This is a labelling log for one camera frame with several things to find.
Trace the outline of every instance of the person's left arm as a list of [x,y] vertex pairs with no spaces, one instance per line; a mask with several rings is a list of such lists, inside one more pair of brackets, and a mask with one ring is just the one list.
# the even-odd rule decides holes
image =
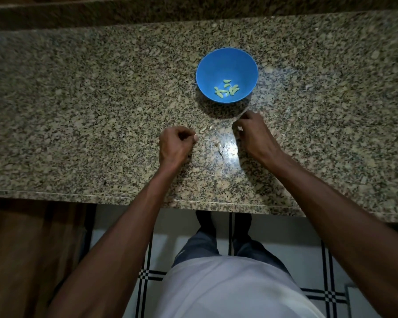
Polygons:
[[124,314],[165,194],[196,141],[195,132],[185,127],[161,133],[158,171],[68,277],[48,317]]

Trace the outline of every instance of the t-shirt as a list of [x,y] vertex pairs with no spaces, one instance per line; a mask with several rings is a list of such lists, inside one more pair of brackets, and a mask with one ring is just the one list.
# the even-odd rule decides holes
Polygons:
[[155,317],[324,318],[286,272],[239,256],[182,262],[163,280]]

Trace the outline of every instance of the jeans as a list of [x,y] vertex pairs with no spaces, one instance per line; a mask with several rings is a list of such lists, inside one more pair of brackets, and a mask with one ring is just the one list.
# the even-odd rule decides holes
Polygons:
[[[290,275],[287,268],[283,262],[278,259],[278,257],[267,251],[260,242],[252,240],[249,236],[246,241],[242,242],[234,239],[233,249],[234,256],[244,256],[246,258],[268,263],[269,265],[275,266]],[[186,245],[175,257],[172,267],[186,260],[219,255],[217,239],[214,236],[199,230],[187,241]]]

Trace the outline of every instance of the blue bowl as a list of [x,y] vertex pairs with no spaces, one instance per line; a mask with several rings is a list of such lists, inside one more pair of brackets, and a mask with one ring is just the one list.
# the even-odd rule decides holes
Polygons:
[[[224,88],[223,80],[231,79],[232,86],[239,85],[239,90],[234,96],[224,95],[220,98],[214,87]],[[196,70],[196,82],[201,92],[209,99],[222,103],[230,104],[244,99],[255,88],[258,81],[258,67],[254,59],[236,48],[221,48],[208,53],[198,65]]]

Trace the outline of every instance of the foot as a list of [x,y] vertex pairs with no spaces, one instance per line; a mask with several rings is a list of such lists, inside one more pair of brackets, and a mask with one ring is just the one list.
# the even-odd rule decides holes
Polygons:
[[234,215],[234,234],[233,240],[247,242],[251,240],[248,235],[249,228],[251,227],[252,215],[249,213],[236,213]]
[[211,212],[210,211],[197,210],[196,211],[196,217],[197,217],[197,219],[199,221],[199,224],[200,224],[199,231],[205,232],[205,233],[210,234],[213,237],[215,237],[217,231],[215,229],[214,224],[212,223]]

